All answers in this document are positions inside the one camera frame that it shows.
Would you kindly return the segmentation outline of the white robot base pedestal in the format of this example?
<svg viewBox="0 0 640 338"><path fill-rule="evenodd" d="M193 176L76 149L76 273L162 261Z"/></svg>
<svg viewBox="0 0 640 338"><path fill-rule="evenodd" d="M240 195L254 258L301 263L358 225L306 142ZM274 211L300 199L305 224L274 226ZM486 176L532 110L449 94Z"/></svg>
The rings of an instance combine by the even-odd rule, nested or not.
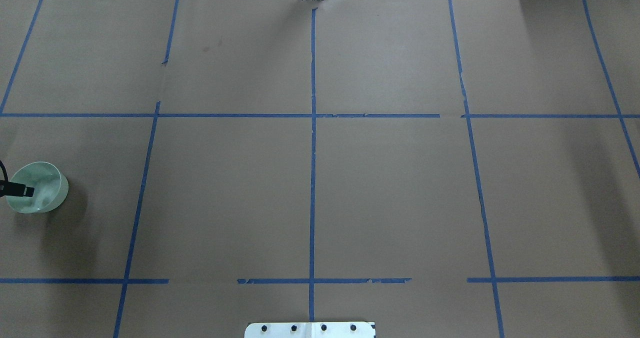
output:
<svg viewBox="0 0 640 338"><path fill-rule="evenodd" d="M375 338L374 322L256 322L249 324L245 338Z"/></svg>

